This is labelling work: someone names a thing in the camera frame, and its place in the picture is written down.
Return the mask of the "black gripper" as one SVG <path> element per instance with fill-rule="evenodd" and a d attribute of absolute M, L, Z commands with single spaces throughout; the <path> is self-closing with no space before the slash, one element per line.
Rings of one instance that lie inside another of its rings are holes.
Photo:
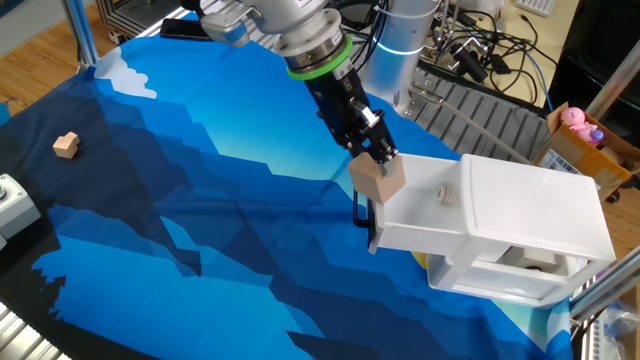
<path fill-rule="evenodd" d="M 359 115 L 351 105 L 353 100 L 368 104 L 353 65 L 340 65 L 320 77 L 306 80 L 305 85 L 318 106 L 317 116 L 324 121 L 335 142 L 347 149 L 353 159 L 368 154 L 383 175 L 393 175 L 398 150 L 384 121 L 384 112 L 363 106 Z M 364 146 L 366 138 L 370 144 Z"/>

